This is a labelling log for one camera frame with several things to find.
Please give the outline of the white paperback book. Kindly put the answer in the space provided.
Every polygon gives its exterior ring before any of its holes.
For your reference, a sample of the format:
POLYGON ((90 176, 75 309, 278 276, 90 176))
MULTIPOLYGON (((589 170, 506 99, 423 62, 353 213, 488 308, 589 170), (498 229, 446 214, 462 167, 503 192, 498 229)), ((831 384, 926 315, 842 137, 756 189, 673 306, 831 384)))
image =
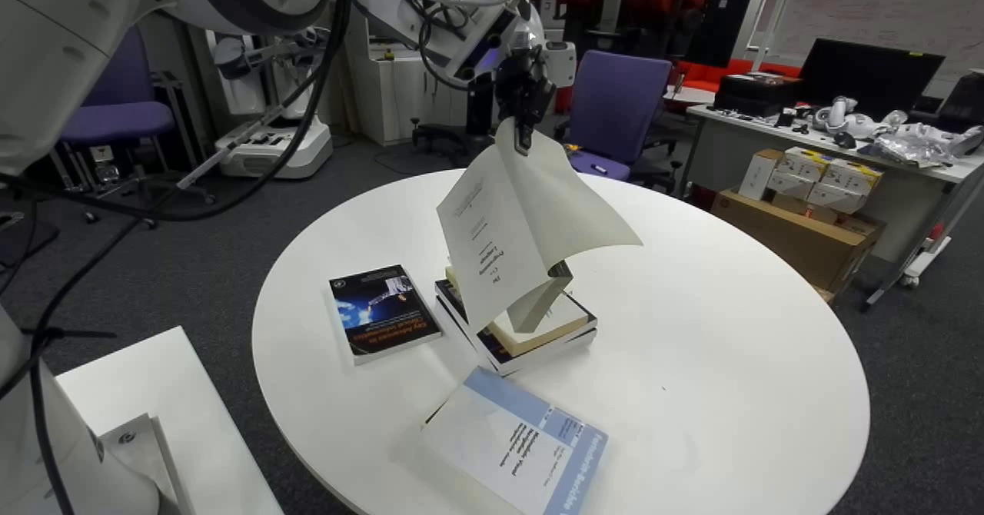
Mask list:
POLYGON ((639 245, 611 204, 575 171, 562 144, 513 117, 437 209, 471 330, 502 315, 533 333, 572 281, 570 257, 639 245))

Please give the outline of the black office chair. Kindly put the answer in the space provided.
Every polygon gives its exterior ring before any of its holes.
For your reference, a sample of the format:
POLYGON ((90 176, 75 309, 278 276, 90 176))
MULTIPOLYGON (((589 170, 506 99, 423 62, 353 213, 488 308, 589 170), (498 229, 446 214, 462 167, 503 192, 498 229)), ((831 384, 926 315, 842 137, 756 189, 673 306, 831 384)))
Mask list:
POLYGON ((411 117, 411 144, 425 154, 440 155, 454 168, 465 168, 493 141, 494 81, 490 73, 478 76, 467 85, 463 125, 421 122, 411 117))

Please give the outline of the purple office chair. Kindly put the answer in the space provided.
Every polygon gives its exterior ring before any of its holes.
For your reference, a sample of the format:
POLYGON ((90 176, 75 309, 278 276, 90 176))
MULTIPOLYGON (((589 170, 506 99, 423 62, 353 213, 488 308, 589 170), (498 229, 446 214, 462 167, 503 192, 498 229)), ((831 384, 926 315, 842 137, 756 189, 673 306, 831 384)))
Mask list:
POLYGON ((148 207, 203 161, 196 146, 180 81, 151 71, 130 27, 49 158, 70 191, 148 207))
POLYGON ((570 114, 554 129, 554 139, 574 146, 568 160, 575 171, 670 195, 677 185, 680 164, 671 168, 647 166, 643 151, 667 146, 673 139, 653 139, 650 127, 660 113, 673 64, 665 59, 643 58, 590 50, 581 57, 573 83, 570 114))

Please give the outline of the white cabinet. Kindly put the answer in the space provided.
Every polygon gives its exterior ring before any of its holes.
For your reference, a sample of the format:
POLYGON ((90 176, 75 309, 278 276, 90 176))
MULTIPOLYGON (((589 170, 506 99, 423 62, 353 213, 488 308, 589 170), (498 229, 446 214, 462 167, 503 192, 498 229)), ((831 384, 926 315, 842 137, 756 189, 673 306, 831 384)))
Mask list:
POLYGON ((414 124, 463 126, 467 97, 437 83, 421 57, 400 43, 345 39, 360 130, 380 146, 411 139, 414 124))

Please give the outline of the black box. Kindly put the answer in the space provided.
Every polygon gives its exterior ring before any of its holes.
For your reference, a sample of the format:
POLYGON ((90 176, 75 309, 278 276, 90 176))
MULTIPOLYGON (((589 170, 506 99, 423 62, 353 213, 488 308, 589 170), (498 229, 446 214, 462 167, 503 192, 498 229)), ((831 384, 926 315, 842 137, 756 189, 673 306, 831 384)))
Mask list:
POLYGON ((713 107, 739 115, 770 117, 784 108, 793 108, 801 88, 801 78, 762 71, 723 76, 713 107))

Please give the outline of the beige book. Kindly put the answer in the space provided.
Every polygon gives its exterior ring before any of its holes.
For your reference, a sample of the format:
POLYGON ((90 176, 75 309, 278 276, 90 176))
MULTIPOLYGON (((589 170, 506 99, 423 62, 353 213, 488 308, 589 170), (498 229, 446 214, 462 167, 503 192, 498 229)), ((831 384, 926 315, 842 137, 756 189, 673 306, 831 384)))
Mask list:
POLYGON ((513 329, 506 313, 498 316, 485 328, 475 331, 465 316, 464 302, 456 289, 454 275, 446 267, 445 277, 434 284, 438 302, 457 324, 465 340, 478 353, 485 354, 495 367, 505 367, 524 355, 546 353, 551 348, 562 348, 577 341, 593 340, 597 329, 597 317, 587 311, 567 292, 553 302, 537 329, 520 333, 513 329))

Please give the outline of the white machine with base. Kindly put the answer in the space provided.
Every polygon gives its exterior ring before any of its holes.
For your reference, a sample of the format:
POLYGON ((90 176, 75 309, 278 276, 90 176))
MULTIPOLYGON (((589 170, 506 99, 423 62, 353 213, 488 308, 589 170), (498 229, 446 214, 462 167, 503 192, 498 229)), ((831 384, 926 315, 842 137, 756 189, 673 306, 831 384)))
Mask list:
POLYGON ((223 175, 259 178, 277 164, 298 134, 313 88, 297 90, 315 73, 329 34, 320 27, 270 39, 207 32, 228 111, 243 120, 214 143, 217 151, 231 148, 218 164, 223 175))

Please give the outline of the black book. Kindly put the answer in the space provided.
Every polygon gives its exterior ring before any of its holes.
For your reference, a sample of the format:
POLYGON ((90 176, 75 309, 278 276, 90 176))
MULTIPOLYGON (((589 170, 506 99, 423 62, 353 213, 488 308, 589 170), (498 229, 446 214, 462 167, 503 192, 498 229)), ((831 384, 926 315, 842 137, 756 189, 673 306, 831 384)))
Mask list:
POLYGON ((537 332, 527 335, 522 341, 517 340, 516 346, 509 346, 501 340, 512 332, 503 329, 509 323, 506 316, 496 319, 481 331, 471 331, 465 318, 463 301, 452 281, 439 280, 434 287, 438 305, 457 327, 451 334, 463 340, 477 354, 483 367, 502 376, 539 367, 568 351, 586 347, 593 343, 597 335, 597 316, 564 292, 557 298, 551 312, 541 320, 537 332))

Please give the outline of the dark blue book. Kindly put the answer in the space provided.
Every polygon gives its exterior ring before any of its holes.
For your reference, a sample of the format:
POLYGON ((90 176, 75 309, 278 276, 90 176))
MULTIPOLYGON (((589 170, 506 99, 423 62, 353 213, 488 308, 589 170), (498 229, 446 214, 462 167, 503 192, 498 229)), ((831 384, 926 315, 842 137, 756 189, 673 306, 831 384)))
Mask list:
POLYGON ((401 265, 336 277, 329 291, 355 367, 443 335, 401 265))

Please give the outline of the stack of white boxes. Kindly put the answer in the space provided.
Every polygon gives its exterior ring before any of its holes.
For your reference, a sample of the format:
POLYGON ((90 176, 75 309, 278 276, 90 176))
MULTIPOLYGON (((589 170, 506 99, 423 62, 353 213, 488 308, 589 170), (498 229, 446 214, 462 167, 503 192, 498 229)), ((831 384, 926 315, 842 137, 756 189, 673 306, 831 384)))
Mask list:
POLYGON ((882 169, 808 148, 767 148, 753 155, 737 194, 832 223, 860 211, 882 179, 882 169))

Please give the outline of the large cardboard box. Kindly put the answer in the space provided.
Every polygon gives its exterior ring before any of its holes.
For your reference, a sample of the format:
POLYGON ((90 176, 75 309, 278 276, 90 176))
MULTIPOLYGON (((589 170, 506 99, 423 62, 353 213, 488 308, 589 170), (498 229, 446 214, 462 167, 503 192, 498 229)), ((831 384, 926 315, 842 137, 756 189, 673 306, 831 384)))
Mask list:
POLYGON ((864 214, 825 223, 729 190, 717 194, 711 213, 780 256, 827 304, 852 283, 886 227, 864 214))

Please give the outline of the light blue white book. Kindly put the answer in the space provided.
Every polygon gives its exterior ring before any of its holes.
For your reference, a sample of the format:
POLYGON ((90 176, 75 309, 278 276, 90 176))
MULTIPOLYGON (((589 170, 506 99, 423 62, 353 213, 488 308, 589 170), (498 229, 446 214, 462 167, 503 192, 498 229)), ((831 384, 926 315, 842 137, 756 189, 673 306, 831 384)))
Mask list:
POLYGON ((422 428, 440 459, 521 515, 581 515, 609 437, 477 367, 422 428))

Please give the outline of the grey desk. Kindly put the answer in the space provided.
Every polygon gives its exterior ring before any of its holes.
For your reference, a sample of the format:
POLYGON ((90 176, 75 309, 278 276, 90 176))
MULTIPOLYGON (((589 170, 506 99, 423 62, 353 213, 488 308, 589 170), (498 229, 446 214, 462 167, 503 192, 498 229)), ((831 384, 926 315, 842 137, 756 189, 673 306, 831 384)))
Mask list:
POLYGON ((752 155, 763 148, 785 151, 811 148, 851 160, 879 166, 883 178, 863 208, 863 213, 886 223, 873 254, 885 262, 878 287, 861 304, 867 311, 906 279, 915 261, 932 260, 949 241, 949 232, 984 189, 984 150, 960 158, 944 168, 911 168, 883 158, 861 154, 834 144, 829 135, 809 130, 797 133, 767 123, 723 115, 711 105, 686 110, 698 126, 682 173, 685 184, 721 191, 738 185, 752 155))

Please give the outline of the clear plastic bag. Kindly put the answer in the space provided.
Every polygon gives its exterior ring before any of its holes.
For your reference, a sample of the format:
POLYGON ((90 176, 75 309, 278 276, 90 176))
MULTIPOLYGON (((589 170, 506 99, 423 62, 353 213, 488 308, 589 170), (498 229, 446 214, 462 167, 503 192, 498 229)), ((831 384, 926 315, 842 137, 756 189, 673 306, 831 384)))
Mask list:
POLYGON ((952 151, 963 139, 927 124, 903 124, 875 137, 872 148, 876 155, 899 164, 934 168, 955 164, 952 151))

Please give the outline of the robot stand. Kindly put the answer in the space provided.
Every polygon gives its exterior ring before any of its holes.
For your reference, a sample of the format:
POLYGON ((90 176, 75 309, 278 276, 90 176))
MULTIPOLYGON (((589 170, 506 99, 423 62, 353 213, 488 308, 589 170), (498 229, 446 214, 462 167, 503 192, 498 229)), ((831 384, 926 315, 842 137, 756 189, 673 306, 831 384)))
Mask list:
POLYGON ((193 515, 284 515, 185 331, 175 327, 64 372, 92 430, 157 418, 193 515))

